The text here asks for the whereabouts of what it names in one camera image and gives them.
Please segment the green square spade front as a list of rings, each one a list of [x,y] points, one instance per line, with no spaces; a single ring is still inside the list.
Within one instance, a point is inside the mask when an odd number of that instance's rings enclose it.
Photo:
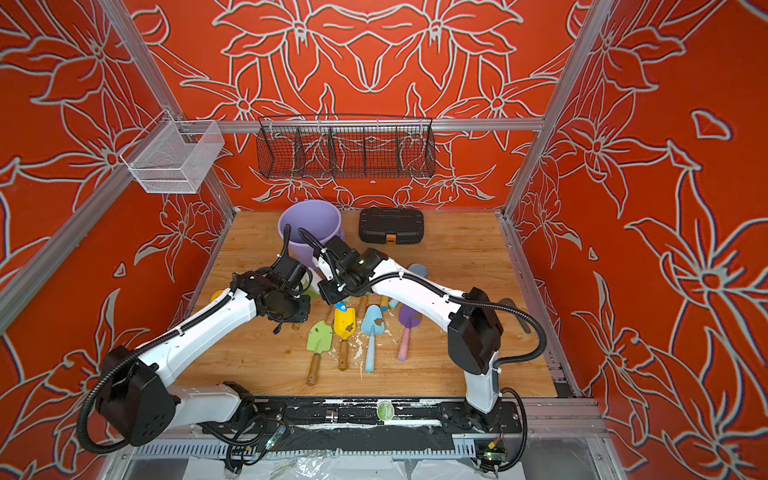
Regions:
[[[332,346],[333,329],[325,321],[319,321],[309,331],[306,349],[313,353],[306,384],[314,386],[318,380],[322,354]]]

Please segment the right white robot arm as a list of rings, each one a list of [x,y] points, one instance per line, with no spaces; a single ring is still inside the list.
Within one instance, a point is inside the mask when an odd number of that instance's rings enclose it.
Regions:
[[[502,366],[532,361],[546,350],[546,332],[534,317],[517,307],[491,301],[478,288],[462,292],[438,285],[382,251],[369,248],[360,253],[338,236],[321,243],[303,228],[299,234],[313,249],[313,263],[324,276],[319,292],[328,304],[378,294],[399,301],[440,327],[447,334],[450,359],[464,372],[465,401],[481,414],[491,413],[502,397]],[[515,316],[535,332],[538,343],[532,351],[500,355],[504,329],[499,311]]]

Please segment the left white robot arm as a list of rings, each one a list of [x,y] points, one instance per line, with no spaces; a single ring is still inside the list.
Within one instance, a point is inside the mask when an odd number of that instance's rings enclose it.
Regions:
[[[133,350],[111,350],[80,408],[79,445],[101,455],[145,445],[176,427],[249,421],[255,415],[248,404],[253,396],[237,383],[174,384],[204,352],[257,317],[278,326],[307,321],[312,277],[304,264],[282,254],[270,266],[233,274],[229,287],[210,304],[164,334]]]

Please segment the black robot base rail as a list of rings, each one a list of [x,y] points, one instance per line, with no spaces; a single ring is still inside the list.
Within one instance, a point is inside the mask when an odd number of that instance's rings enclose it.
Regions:
[[[389,400],[395,418],[382,422],[377,402]],[[281,426],[279,452],[322,450],[341,452],[447,452],[457,440],[489,443],[516,438],[523,431],[521,414],[512,400],[499,400],[481,414],[458,397],[332,397],[256,396],[223,421],[200,424],[202,431],[227,440],[263,439]]]

